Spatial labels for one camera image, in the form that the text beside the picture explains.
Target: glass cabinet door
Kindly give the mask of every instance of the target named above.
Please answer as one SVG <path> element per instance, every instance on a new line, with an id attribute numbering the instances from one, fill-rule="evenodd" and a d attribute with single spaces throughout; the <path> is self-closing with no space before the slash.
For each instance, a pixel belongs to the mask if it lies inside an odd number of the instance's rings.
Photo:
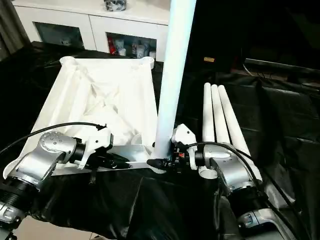
<path id="1" fill-rule="evenodd" d="M 111 17 L 90 16 L 97 51 L 164 62 L 168 26 Z"/>
<path id="2" fill-rule="evenodd" d="M 35 22 L 34 25 L 44 43 L 84 49 L 84 42 L 78 27 L 43 22 Z"/>
<path id="3" fill-rule="evenodd" d="M 96 50 L 87 14 L 15 6 L 30 41 Z"/>

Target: white plastic tray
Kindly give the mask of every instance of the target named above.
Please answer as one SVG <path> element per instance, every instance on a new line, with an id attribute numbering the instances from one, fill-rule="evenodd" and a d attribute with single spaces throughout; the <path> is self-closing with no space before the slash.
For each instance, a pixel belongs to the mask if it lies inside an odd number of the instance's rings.
<path id="1" fill-rule="evenodd" d="M 132 155 L 131 161 L 146 161 L 150 152 L 144 146 L 151 146 L 156 138 L 157 130 L 157 109 L 152 81 L 151 67 L 148 61 L 143 59 L 75 59 L 66 56 L 60 59 L 62 68 L 51 88 L 51 91 L 41 109 L 41 112 L 33 126 L 32 132 L 60 123 L 83 122 L 82 114 L 90 108 L 92 91 L 88 91 L 88 83 L 81 81 L 89 78 L 91 82 L 99 85 L 99 89 L 108 93 L 117 89 L 117 101 L 114 108 L 118 116 L 133 129 L 133 144 L 137 138 L 139 145 L 135 144 L 130 148 L 136 148 L 137 155 Z M 113 94 L 108 95 L 113 101 Z M 96 131 L 94 127 L 84 126 L 83 128 Z M 59 132 L 72 133 L 69 127 L 56 129 Z M 38 144 L 41 134 L 30 137 L 19 158 L 32 151 Z M 57 166 L 54 175 L 77 173 L 73 171 L 73 164 L 68 167 Z"/>

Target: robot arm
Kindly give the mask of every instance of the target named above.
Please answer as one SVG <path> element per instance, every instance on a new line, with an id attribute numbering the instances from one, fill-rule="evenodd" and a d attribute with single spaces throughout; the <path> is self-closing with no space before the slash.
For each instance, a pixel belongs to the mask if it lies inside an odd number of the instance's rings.
<path id="1" fill-rule="evenodd" d="M 11 231 L 26 216 L 58 163 L 77 164 L 83 169 L 97 149 L 106 152 L 111 147 L 112 135 L 107 128 L 99 130 L 86 144 L 57 131 L 44 133 L 36 148 L 20 159 L 0 185 L 0 239 L 14 239 Z M 107 165 L 115 168 L 114 162 Z"/>

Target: white cylinder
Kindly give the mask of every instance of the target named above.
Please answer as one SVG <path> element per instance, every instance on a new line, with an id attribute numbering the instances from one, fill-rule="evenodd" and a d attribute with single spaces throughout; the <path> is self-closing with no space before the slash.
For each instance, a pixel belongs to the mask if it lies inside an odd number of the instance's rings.
<path id="1" fill-rule="evenodd" d="M 126 49 L 125 48 L 119 48 L 118 52 L 120 56 L 126 56 Z"/>
<path id="2" fill-rule="evenodd" d="M 216 141 L 218 143 L 230 143 L 224 110 L 222 108 L 217 85 L 211 86 L 213 116 L 215 124 Z"/>
<path id="3" fill-rule="evenodd" d="M 202 140 L 204 142 L 215 141 L 214 113 L 212 108 L 211 84 L 205 83 L 203 89 L 203 120 L 202 120 Z M 198 168 L 199 175 L 205 179 L 216 179 L 217 172 L 205 166 Z"/>
<path id="4" fill-rule="evenodd" d="M 245 140 L 244 135 L 242 134 L 242 131 L 240 129 L 237 117 L 236 117 L 235 112 L 234 112 L 232 105 L 230 103 L 226 89 L 223 85 L 220 85 L 218 87 L 218 90 L 219 90 L 220 99 L 221 99 L 221 103 L 222 103 L 222 107 L 223 107 L 223 111 L 224 111 L 224 116 L 226 119 L 226 124 L 229 129 L 232 145 L 236 149 L 239 149 L 239 150 L 243 151 L 244 153 L 250 155 L 246 140 Z M 252 168 L 256 178 L 262 181 L 260 171 L 255 166 L 254 162 L 245 156 L 243 156 L 243 157 L 247 161 L 247 163 L 250 165 L 250 167 Z"/>
<path id="5" fill-rule="evenodd" d="M 208 82 L 204 84 L 203 90 L 202 140 L 204 142 L 215 141 L 215 125 L 211 98 L 211 84 Z"/>
<path id="6" fill-rule="evenodd" d="M 153 157 L 167 158 L 197 0 L 171 0 Z"/>

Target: white cabinet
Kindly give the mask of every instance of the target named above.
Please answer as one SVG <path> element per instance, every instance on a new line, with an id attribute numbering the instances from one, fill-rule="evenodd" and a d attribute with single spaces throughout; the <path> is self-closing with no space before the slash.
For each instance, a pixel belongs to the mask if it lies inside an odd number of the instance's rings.
<path id="1" fill-rule="evenodd" d="M 128 0 L 121 12 L 107 11 L 103 0 L 14 0 L 12 4 L 30 41 L 109 53 L 109 37 L 113 44 L 124 41 L 129 57 L 137 56 L 132 53 L 134 42 L 145 46 L 144 55 L 156 51 L 156 60 L 165 60 L 170 0 Z"/>
<path id="2" fill-rule="evenodd" d="M 30 41 L 96 50 L 89 15 L 16 6 Z"/>
<path id="3" fill-rule="evenodd" d="M 108 37 L 122 38 L 130 44 L 132 38 L 129 36 L 132 36 L 148 40 L 151 43 L 150 48 L 156 51 L 156 60 L 159 62 L 165 60 L 167 25 L 92 15 L 90 15 L 90 21 L 97 51 L 110 52 Z"/>

